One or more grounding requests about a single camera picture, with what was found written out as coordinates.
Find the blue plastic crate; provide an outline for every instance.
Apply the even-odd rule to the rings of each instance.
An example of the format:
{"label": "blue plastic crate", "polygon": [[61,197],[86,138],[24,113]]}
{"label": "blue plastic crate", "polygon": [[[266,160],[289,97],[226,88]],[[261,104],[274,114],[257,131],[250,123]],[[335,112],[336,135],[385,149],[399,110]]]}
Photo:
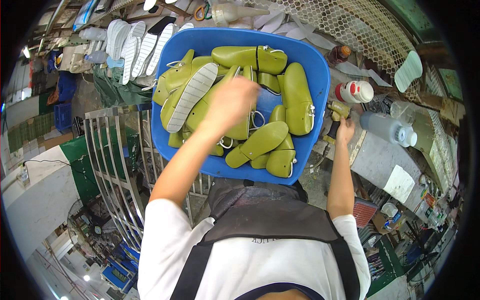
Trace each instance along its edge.
{"label": "blue plastic crate", "polygon": [[55,128],[64,130],[72,126],[72,104],[58,104],[53,107]]}
{"label": "blue plastic crate", "polygon": [[[249,163],[239,168],[230,168],[225,162],[225,156],[229,150],[225,150],[223,157],[208,156],[200,171],[214,177],[293,184],[300,177],[312,147],[317,141],[330,88],[330,71],[323,55],[317,49],[302,41],[265,32],[233,28],[193,28],[182,30],[168,40],[160,56],[156,77],[158,78],[167,70],[167,63],[181,60],[189,49],[195,50],[195,56],[201,56],[211,55],[212,49],[219,46],[260,45],[281,49],[288,55],[288,64],[298,62],[303,66],[315,105],[313,130],[304,136],[292,136],[296,150],[295,157],[298,160],[293,165],[293,174],[290,178],[280,178],[271,175],[265,169],[253,169]],[[258,98],[257,110],[268,120],[273,108],[278,104],[281,104],[280,96],[263,90]],[[168,146],[169,133],[162,127],[160,110],[161,106],[153,102],[152,139],[159,153],[170,160],[177,149]],[[261,124],[261,121],[256,119],[255,123]]]}

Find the person's right hand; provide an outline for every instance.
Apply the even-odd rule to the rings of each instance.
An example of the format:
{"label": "person's right hand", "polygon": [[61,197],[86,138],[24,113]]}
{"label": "person's right hand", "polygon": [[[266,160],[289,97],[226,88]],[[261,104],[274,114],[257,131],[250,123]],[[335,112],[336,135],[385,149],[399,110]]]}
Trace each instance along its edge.
{"label": "person's right hand", "polygon": [[218,129],[222,135],[239,124],[250,114],[257,101],[260,86],[243,76],[222,84],[212,94],[210,109],[204,122],[210,128]]}
{"label": "person's right hand", "polygon": [[337,145],[347,145],[352,139],[353,133],[355,132],[355,123],[352,119],[345,120],[342,116],[340,117],[340,126],[336,131],[336,141],[335,146]]}

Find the apron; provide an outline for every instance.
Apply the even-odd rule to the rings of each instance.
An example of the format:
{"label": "apron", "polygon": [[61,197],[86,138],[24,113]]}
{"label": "apron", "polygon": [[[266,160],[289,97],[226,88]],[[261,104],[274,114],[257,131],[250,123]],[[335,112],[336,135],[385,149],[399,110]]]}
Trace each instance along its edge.
{"label": "apron", "polygon": [[347,300],[359,300],[360,282],[347,242],[328,213],[308,205],[301,186],[215,178],[207,197],[214,226],[192,247],[170,300],[194,300],[213,244],[235,237],[305,239],[330,244]]}

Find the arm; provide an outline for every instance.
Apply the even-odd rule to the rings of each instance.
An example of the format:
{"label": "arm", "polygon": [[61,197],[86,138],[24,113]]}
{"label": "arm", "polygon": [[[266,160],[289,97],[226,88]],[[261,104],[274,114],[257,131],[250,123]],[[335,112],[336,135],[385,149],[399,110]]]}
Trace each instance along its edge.
{"label": "arm", "polygon": [[355,124],[352,120],[346,121],[343,117],[340,119],[340,126],[336,133],[332,178],[327,197],[327,212],[331,219],[353,214],[355,197],[347,145],[354,130]]}
{"label": "arm", "polygon": [[149,201],[169,199],[182,207],[207,155],[230,128],[248,116],[258,89],[258,84],[237,77],[216,90],[205,119],[160,174]]}

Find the red and white bottle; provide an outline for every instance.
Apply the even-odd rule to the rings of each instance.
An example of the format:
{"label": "red and white bottle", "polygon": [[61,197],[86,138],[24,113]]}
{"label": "red and white bottle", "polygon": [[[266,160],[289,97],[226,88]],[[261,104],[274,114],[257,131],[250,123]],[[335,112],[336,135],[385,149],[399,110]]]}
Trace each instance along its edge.
{"label": "red and white bottle", "polygon": [[367,81],[349,81],[335,88],[338,100],[348,103],[367,103],[373,99],[373,88]]}

